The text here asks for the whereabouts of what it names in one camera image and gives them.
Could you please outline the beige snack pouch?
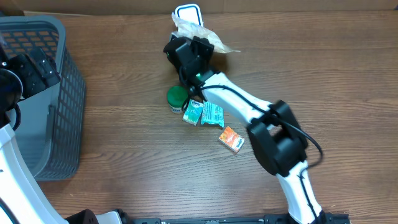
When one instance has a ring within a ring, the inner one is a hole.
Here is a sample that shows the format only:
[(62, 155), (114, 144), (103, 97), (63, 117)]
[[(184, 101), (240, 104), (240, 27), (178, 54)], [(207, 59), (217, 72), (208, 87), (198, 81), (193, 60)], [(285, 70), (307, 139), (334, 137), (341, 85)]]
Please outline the beige snack pouch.
[(205, 27), (181, 19), (174, 13), (172, 13), (172, 20), (177, 27), (177, 31), (174, 32), (174, 35), (177, 37), (187, 37), (189, 39), (193, 39), (194, 37), (205, 38), (214, 46), (214, 51), (216, 53), (227, 54), (231, 52), (240, 52), (240, 50), (232, 49), (222, 43), (221, 39), (213, 31)]

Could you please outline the green lid jar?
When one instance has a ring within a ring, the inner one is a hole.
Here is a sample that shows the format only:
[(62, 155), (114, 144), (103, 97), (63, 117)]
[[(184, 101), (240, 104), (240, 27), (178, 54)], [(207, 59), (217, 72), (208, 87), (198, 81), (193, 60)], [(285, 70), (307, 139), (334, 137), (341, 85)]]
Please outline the green lid jar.
[(173, 113), (183, 113), (183, 105), (188, 97), (188, 93), (184, 87), (176, 85), (171, 87), (167, 92), (167, 102)]

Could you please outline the teal wipes packet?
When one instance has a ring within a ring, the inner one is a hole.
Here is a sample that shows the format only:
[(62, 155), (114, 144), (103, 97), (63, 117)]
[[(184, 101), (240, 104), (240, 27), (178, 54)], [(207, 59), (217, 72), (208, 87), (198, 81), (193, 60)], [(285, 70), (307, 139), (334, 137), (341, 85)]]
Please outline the teal wipes packet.
[(224, 110), (222, 107), (204, 102), (203, 111), (201, 114), (201, 124), (219, 125), (224, 127)]

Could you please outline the orange Kleenex tissue pack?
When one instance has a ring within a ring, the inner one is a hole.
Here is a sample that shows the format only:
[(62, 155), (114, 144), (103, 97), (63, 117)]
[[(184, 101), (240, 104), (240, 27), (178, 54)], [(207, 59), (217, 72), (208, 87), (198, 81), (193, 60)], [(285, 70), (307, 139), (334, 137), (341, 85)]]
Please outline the orange Kleenex tissue pack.
[(218, 140), (234, 153), (238, 153), (245, 142), (245, 139), (229, 126), (224, 128)]

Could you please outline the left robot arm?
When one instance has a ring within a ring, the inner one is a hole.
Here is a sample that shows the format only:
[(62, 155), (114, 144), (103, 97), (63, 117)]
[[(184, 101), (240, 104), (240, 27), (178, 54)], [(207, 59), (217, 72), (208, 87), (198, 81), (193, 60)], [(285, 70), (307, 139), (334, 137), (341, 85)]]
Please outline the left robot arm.
[(100, 215), (86, 209), (63, 218), (24, 162), (15, 136), (22, 119), (18, 102), (59, 81), (55, 62), (40, 47), (13, 58), (1, 52), (1, 223), (132, 223), (121, 209)]

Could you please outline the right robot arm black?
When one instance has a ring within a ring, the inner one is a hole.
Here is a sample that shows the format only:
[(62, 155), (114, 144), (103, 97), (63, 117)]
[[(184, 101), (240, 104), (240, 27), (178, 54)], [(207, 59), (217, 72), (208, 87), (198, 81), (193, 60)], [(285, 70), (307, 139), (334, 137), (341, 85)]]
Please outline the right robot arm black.
[(197, 96), (214, 103), (244, 125), (257, 161), (279, 180), (290, 219), (295, 223), (321, 223), (324, 212), (314, 196), (308, 170), (323, 159), (309, 164), (305, 152), (309, 142), (316, 148), (320, 145), (301, 129), (287, 103), (260, 100), (210, 66), (213, 51), (208, 39), (197, 36), (172, 35), (164, 47), (189, 98)]

